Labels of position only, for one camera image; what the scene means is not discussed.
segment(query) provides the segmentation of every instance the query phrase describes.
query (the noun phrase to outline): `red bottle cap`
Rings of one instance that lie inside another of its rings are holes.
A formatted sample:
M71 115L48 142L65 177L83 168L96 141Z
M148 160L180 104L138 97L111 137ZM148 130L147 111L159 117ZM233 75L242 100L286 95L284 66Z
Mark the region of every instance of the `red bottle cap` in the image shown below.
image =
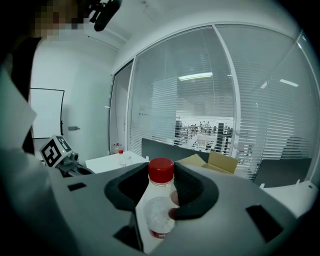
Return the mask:
M149 178L155 183L168 183L174 178L174 162L168 158L155 158L148 164Z

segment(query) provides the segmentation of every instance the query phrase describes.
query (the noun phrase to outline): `black gripper pad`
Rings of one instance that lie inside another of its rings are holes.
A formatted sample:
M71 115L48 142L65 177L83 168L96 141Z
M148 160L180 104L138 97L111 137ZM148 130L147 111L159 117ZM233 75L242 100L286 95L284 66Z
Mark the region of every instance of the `black gripper pad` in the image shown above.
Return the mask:
M134 213L148 184L148 163L144 163L110 180L104 194L117 209ZM176 220L200 218L215 205L219 197L218 187L213 180L180 163L174 163L174 185L180 205L175 212Z

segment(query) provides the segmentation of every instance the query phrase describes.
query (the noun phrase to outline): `whiteboard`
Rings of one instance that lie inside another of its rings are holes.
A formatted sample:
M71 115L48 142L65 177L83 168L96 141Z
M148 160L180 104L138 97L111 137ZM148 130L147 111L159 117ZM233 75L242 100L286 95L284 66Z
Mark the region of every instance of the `whiteboard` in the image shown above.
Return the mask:
M64 90L31 88L30 106L36 113L33 122L33 138L50 138L61 135L61 110Z

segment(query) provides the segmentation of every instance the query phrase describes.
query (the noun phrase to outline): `horizontal blinds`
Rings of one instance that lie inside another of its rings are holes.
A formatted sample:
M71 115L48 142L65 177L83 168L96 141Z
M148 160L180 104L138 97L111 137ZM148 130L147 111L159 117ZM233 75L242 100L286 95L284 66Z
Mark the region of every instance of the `horizontal blinds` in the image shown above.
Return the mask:
M211 27L178 34L137 56L131 86L128 149L140 155L147 138L209 152L222 140L219 151L229 154L233 84Z
M297 44L277 32L217 26L237 74L241 122L237 174L254 179L264 159L311 158L315 82Z

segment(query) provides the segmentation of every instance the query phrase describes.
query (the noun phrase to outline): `cardboard box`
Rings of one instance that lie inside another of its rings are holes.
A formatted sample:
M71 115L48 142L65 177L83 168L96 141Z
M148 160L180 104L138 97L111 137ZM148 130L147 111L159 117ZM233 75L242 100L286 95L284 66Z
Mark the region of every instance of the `cardboard box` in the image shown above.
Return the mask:
M234 174L238 160L217 152L210 152L208 163L197 154L177 161L180 164L204 167L225 174Z

